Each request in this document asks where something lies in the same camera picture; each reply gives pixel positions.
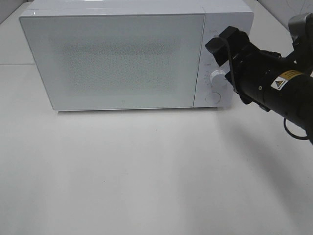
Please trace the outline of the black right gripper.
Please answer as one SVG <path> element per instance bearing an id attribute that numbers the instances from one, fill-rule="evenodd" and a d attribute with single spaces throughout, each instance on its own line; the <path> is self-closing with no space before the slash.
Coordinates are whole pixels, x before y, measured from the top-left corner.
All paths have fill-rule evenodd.
<path id="1" fill-rule="evenodd" d="M 266 111 L 284 110 L 283 97 L 271 87 L 283 70 L 279 53 L 259 50 L 246 32 L 232 26 L 212 38 L 205 47 L 219 67 L 229 63 L 226 78 L 244 104 L 256 103 Z"/>

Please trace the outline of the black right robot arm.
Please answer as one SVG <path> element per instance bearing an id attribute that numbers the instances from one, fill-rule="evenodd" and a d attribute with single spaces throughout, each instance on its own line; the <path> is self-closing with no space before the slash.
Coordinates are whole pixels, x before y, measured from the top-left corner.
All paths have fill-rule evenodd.
<path id="1" fill-rule="evenodd" d="M 287 57 L 278 52 L 260 50 L 248 35 L 229 26 L 205 48 L 219 66 L 229 63 L 225 75 L 244 104 L 258 104 L 274 111 L 300 128 L 304 137 L 289 133 L 298 140 L 313 140 L 313 34 L 305 32 L 293 42 Z"/>

